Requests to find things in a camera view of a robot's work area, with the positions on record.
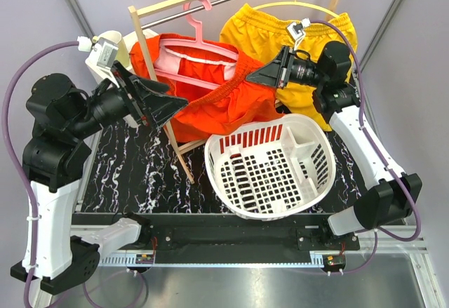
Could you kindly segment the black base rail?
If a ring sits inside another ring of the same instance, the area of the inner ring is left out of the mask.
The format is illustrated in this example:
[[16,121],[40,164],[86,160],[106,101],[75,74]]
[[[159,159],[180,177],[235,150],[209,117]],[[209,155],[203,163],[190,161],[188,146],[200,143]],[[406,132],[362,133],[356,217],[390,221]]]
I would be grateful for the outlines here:
[[156,239],[156,265],[253,267],[320,264],[319,253],[358,251],[353,234],[323,238],[326,214],[297,214],[275,221],[232,214],[147,214]]

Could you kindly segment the yellow shorts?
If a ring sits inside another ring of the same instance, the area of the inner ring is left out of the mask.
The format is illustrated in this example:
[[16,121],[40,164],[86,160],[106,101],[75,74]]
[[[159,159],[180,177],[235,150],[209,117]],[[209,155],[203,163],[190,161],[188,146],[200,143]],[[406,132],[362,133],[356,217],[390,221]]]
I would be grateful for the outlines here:
[[[282,46],[294,45],[287,31],[290,23],[246,4],[224,24],[219,41],[236,46],[246,55],[266,64],[274,59]],[[305,32],[299,49],[307,52],[314,62],[329,41],[342,40],[336,31],[322,24],[312,24]],[[329,132],[332,128],[313,106],[313,91],[312,87],[289,83],[286,88],[276,91],[276,99],[290,112],[310,117],[322,130]]]

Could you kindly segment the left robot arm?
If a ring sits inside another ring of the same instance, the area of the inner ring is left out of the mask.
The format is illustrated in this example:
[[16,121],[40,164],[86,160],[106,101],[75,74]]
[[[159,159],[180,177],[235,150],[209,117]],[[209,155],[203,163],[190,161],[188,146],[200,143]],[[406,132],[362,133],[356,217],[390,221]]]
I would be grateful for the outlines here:
[[86,138],[131,116],[138,125],[158,130],[187,106],[164,83],[138,77],[122,64],[91,94],[70,78],[54,73],[32,87],[26,108],[34,117],[32,139],[22,154],[22,170],[36,200],[30,204],[29,238],[24,259],[12,277],[39,279],[43,291],[58,295],[86,282],[101,259],[133,245],[146,248],[151,222],[126,213],[114,224],[85,236],[71,235],[74,200],[91,155]]

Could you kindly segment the pale yellow cup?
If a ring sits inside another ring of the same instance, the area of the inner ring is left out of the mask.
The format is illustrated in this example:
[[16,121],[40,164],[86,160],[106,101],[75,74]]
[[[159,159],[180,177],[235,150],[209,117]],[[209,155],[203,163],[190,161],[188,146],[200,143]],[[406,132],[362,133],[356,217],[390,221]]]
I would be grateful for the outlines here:
[[111,69],[115,60],[125,68],[130,66],[130,57],[120,32],[109,30],[101,33],[93,45],[90,62],[100,69]]

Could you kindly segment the orange shorts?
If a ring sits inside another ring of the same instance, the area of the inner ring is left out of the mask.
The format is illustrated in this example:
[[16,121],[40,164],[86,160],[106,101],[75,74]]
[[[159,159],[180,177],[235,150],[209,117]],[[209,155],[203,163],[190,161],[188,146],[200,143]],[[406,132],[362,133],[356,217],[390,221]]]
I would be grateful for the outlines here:
[[[179,34],[159,34],[146,40],[153,65],[159,56],[159,39],[176,38]],[[283,115],[275,108],[274,89],[246,81],[246,76],[262,66],[258,60],[228,43],[218,46],[239,54],[233,69],[223,66],[200,65],[183,60],[179,73],[205,79],[219,87],[207,90],[158,76],[169,85],[169,94],[188,100],[189,104],[172,119],[171,125],[178,142],[205,140],[210,135],[229,135],[245,123],[272,121]]]

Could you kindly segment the pink plastic hanger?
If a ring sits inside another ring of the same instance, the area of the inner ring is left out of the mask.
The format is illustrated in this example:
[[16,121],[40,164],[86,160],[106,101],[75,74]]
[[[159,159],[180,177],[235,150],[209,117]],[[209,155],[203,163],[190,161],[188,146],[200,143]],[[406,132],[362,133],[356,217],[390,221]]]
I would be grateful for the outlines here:
[[223,66],[225,70],[229,71],[236,65],[239,54],[204,41],[203,23],[195,19],[190,13],[185,17],[195,30],[194,38],[160,38],[159,56],[154,63],[154,72],[167,79],[181,81],[182,83],[207,90],[214,90],[219,87],[216,83],[179,73],[181,62],[187,60],[196,65]]

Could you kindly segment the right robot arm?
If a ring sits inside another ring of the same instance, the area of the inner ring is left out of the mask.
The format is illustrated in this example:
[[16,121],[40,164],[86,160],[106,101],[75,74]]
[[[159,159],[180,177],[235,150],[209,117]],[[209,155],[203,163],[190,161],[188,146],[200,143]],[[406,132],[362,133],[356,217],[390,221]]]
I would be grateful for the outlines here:
[[340,41],[328,42],[316,62],[284,46],[271,62],[246,77],[272,88],[285,88],[287,83],[314,88],[315,109],[343,140],[363,176],[367,192],[350,208],[331,215],[318,233],[319,243],[330,250],[348,233],[382,229],[410,215],[420,220],[416,201],[422,181],[395,162],[365,120],[361,100],[345,81],[350,55],[348,45]]

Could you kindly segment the white plastic laundry basket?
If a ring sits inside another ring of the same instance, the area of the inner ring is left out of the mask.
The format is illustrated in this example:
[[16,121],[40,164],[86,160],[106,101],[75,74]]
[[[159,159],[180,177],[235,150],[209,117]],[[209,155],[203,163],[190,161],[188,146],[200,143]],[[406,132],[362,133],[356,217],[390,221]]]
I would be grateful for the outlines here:
[[246,220],[278,220],[307,210],[326,197],[336,175],[325,133],[300,114],[212,135],[204,159],[217,197]]

